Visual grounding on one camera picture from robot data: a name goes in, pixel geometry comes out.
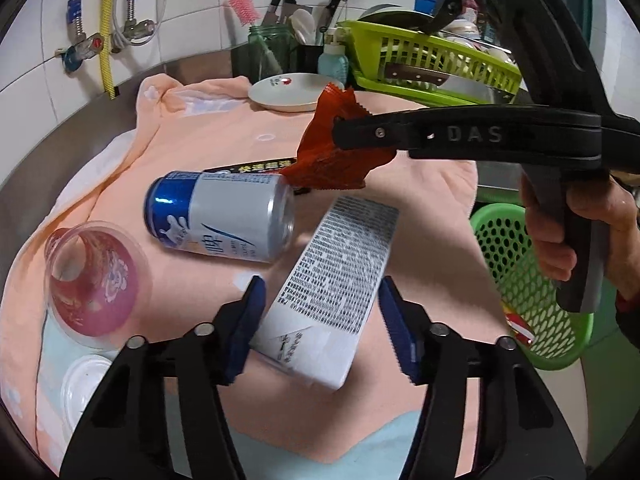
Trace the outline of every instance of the cloth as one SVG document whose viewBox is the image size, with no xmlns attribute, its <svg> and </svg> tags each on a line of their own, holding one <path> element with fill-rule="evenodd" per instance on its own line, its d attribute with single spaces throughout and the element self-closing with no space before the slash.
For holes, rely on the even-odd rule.
<svg viewBox="0 0 640 480">
<path fill-rule="evenodd" d="M 245 100 L 248 88 L 244 78 L 188 87 L 166 75 L 146 79 L 138 95 L 136 138 L 124 159 L 96 186 L 60 203 L 18 254 L 0 309 L 0 377 L 3 398 L 7 391 L 16 393 L 8 406 L 36 449 L 47 440 L 36 428 L 35 393 L 45 317 L 43 247 L 49 234 L 59 227 L 103 220 L 132 235 L 152 263 L 153 280 L 137 332 L 163 340 L 211 320 L 220 305 L 238 299 L 253 274 L 266 280 L 270 304 L 337 195 L 315 190 L 296 198 L 294 243 L 271 266 L 166 250 L 146 232 L 140 209 L 157 177 L 171 170 L 199 171 L 295 154 L 312 114 L 280 114 L 248 101 L 228 111 L 196 114 L 180 96 L 189 90 L 212 101 L 216 95 Z M 372 113 L 417 107 L 366 92 L 359 92 L 358 100 Z M 472 162 L 411 160 L 399 153 L 369 174 L 365 189 L 347 193 L 400 210 L 387 273 L 405 299 L 423 304 L 432 319 L 465 337 L 493 342 L 506 327 L 494 282 L 468 224 L 476 183 Z M 471 466 L 477 429 L 478 390 L 470 382 L 460 472 Z M 331 463 L 399 415 L 419 410 L 424 387 L 414 387 L 400 372 L 376 305 L 350 375 L 337 392 L 301 384 L 251 355 L 244 374 L 220 394 L 229 424 L 238 433 Z"/>
</svg>

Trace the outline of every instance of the green dish rack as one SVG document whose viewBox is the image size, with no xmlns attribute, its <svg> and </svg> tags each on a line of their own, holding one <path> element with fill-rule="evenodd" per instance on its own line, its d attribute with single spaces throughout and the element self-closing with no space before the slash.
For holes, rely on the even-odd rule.
<svg viewBox="0 0 640 480">
<path fill-rule="evenodd" d="M 358 21 L 340 22 L 346 34 L 351 66 L 358 85 L 367 90 L 396 95 L 427 106 L 480 104 L 428 84 L 384 77 L 385 65 L 401 63 L 428 68 L 479 81 L 516 94 L 522 81 L 520 70 L 474 48 L 428 36 L 421 32 Z"/>
<path fill-rule="evenodd" d="M 560 370 L 577 360 L 591 338 L 593 314 L 571 314 L 556 303 L 553 282 L 542 275 L 524 225 L 524 209 L 490 204 L 471 217 L 471 227 L 507 306 L 536 335 L 520 347 L 541 370 Z"/>
</svg>

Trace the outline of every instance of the dish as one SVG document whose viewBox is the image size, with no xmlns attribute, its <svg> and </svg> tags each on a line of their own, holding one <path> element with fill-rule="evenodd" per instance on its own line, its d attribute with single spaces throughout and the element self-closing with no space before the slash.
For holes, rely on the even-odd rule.
<svg viewBox="0 0 640 480">
<path fill-rule="evenodd" d="M 249 99 L 267 110 L 285 113 L 312 112 L 329 83 L 343 89 L 337 79 L 319 74 L 291 73 L 258 81 L 249 89 Z"/>
</svg>

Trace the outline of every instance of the glass jar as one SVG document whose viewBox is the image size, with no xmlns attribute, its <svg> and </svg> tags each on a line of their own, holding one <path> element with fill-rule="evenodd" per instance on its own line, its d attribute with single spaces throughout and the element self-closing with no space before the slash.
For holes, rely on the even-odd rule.
<svg viewBox="0 0 640 480">
<path fill-rule="evenodd" d="M 289 25 L 254 25 L 249 28 L 249 79 L 262 79 L 291 72 L 298 42 Z"/>
</svg>

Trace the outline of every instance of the plastic cup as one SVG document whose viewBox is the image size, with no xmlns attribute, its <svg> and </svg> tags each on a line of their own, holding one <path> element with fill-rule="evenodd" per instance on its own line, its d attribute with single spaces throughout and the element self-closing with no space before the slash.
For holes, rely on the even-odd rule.
<svg viewBox="0 0 640 480">
<path fill-rule="evenodd" d="M 146 256 L 130 235 L 99 221 L 57 229 L 45 258 L 47 307 L 70 338 L 114 350 L 138 333 L 151 278 Z"/>
</svg>

